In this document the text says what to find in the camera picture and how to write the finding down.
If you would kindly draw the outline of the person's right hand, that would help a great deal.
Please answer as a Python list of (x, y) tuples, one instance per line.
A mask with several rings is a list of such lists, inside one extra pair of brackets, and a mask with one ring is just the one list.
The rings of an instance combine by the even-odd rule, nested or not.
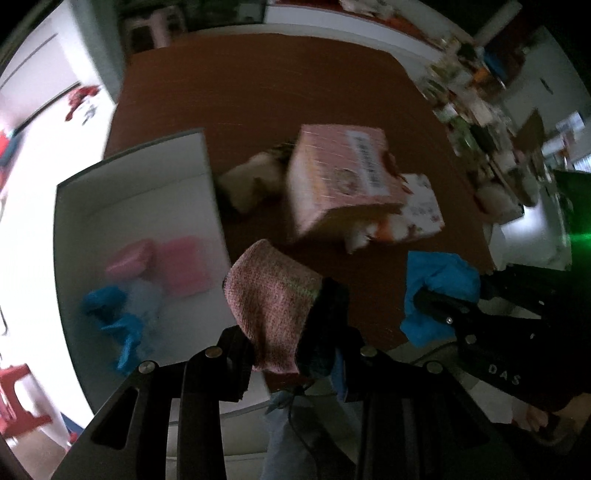
[(551, 419), (558, 419), (567, 432), (579, 433), (590, 418), (590, 394), (574, 397), (565, 408), (550, 413), (514, 399), (512, 414), (513, 421), (526, 431), (540, 432), (549, 427)]

